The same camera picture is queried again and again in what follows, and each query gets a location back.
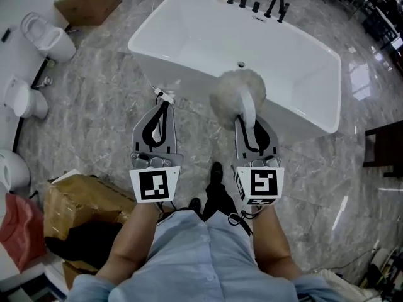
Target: white bathtub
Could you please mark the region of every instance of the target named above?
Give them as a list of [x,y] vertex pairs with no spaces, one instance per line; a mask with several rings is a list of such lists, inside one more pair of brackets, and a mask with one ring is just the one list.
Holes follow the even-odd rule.
[[280,142],[334,133],[341,99],[339,55],[264,12],[219,0],[165,0],[128,48],[154,87],[203,104],[214,80],[244,62],[264,79],[261,116]]

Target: white wall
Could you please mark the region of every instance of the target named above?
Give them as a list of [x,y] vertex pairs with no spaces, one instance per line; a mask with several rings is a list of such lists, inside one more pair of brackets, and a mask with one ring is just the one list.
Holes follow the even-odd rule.
[[53,6],[54,0],[0,0],[0,35],[7,28],[15,28],[6,43],[0,42],[0,148],[11,150],[18,120],[14,112],[4,107],[4,85],[11,74],[31,84],[43,62],[41,56],[20,32],[23,17],[40,13],[55,26],[65,28],[68,23]]

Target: forearm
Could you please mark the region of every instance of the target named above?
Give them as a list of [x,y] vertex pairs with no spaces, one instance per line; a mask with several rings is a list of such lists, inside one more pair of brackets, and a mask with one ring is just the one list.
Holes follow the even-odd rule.
[[98,277],[119,284],[142,267],[149,254],[159,212],[152,203],[138,203],[113,242]]
[[139,203],[116,236],[111,255],[141,264],[149,254],[159,212],[152,203]]
[[256,262],[263,272],[287,279],[302,274],[292,259],[288,240],[274,206],[266,207],[253,219],[253,245]]

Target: toilet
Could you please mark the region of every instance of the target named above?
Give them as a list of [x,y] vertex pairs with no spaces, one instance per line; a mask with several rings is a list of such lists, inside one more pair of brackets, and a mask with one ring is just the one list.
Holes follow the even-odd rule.
[[68,34],[44,20],[38,13],[28,13],[21,22],[21,32],[45,57],[66,62],[76,53]]
[[27,82],[14,75],[6,84],[4,103],[21,118],[35,115],[43,119],[48,113],[48,103],[41,92],[31,89]]
[[30,170],[25,161],[14,152],[0,150],[0,182],[10,191],[29,185]]

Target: white fluffy object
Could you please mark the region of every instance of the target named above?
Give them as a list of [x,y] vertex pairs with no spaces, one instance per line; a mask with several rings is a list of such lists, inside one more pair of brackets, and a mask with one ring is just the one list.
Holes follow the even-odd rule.
[[266,88],[259,74],[251,69],[225,72],[217,79],[217,86],[210,93],[210,105],[220,126],[234,130],[234,121],[242,114],[241,89],[247,89],[252,96],[256,114],[266,99]]

